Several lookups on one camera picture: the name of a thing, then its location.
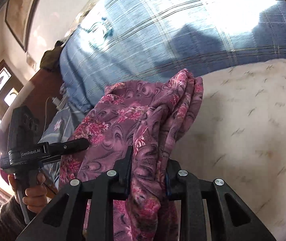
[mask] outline human hand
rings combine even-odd
[[[45,182],[45,176],[42,173],[39,173],[37,175],[37,180],[38,185],[33,188],[26,189],[26,197],[23,197],[23,202],[27,205],[27,208],[36,214],[38,214],[47,205],[47,189],[43,185]],[[8,175],[8,181],[15,193],[15,199],[19,203],[17,182],[14,175]]]

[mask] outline sleeve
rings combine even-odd
[[[20,205],[11,197],[0,209],[0,240],[15,241],[25,227]]]

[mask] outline silver screw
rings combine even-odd
[[[181,169],[181,170],[179,170],[178,173],[179,173],[179,175],[182,176],[182,177],[187,176],[187,171],[186,171],[186,170]]]
[[[218,186],[222,186],[222,185],[224,184],[223,179],[220,179],[220,178],[217,178],[214,182],[215,182]]]
[[[116,171],[115,171],[115,170],[109,170],[109,171],[107,172],[107,175],[108,175],[109,177],[114,177],[114,176],[116,175]]]
[[[70,184],[74,187],[77,186],[79,184],[79,180],[78,179],[73,179],[70,181]]]

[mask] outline purple floral cloth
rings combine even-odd
[[[91,146],[62,157],[60,187],[74,178],[96,178],[134,146],[130,196],[114,201],[114,240],[177,241],[176,209],[165,196],[166,165],[175,142],[194,122],[202,96],[202,78],[186,69],[165,84],[128,81],[107,86],[70,138],[85,137]]]

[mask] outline blue plaid blanket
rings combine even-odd
[[[87,112],[104,86],[165,82],[286,58],[284,0],[101,0],[62,51],[70,101]]]

